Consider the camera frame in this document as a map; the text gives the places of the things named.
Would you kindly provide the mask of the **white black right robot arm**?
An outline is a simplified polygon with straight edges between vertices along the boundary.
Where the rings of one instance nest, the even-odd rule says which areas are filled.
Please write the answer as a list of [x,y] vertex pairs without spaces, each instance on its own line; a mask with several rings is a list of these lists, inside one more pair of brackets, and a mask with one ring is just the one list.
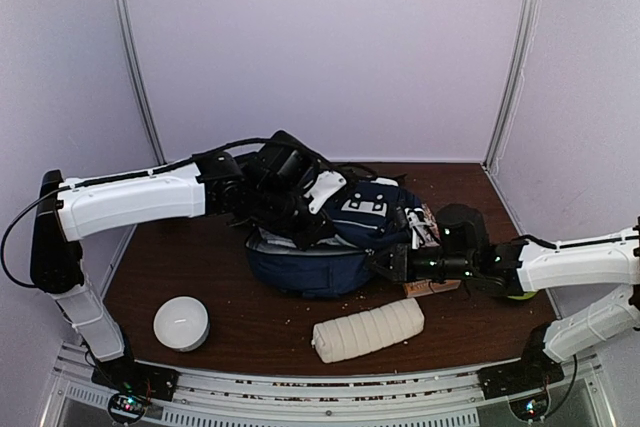
[[395,243],[374,258],[372,269],[405,283],[461,280],[494,297],[517,297],[540,290],[612,284],[614,290],[576,314],[535,328],[512,377],[519,387],[535,387],[551,371],[582,350],[639,326],[639,228],[600,237],[545,241],[533,235],[493,243],[482,214],[464,204],[449,204],[430,228],[414,213],[405,226],[417,235],[433,233],[436,242],[416,248]]

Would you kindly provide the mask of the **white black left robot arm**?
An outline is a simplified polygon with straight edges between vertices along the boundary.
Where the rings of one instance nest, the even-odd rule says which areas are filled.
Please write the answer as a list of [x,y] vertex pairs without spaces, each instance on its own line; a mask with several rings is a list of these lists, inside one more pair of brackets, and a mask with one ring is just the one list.
[[143,383],[143,368],[83,272],[82,239],[156,220],[231,213],[305,249],[332,236],[323,207],[346,184],[335,164],[284,131],[105,177],[49,171],[32,206],[31,282],[67,315],[96,366],[133,391]]

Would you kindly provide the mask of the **navy blue student backpack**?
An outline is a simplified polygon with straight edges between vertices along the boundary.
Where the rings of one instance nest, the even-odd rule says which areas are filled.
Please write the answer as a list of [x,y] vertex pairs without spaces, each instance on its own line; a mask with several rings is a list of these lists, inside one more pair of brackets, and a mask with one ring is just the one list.
[[374,255],[398,243],[411,245],[405,209],[420,207],[428,209],[395,178],[361,180],[324,204],[335,227],[332,238],[301,250],[258,228],[245,242],[249,268],[262,283],[305,298],[350,293],[374,276]]

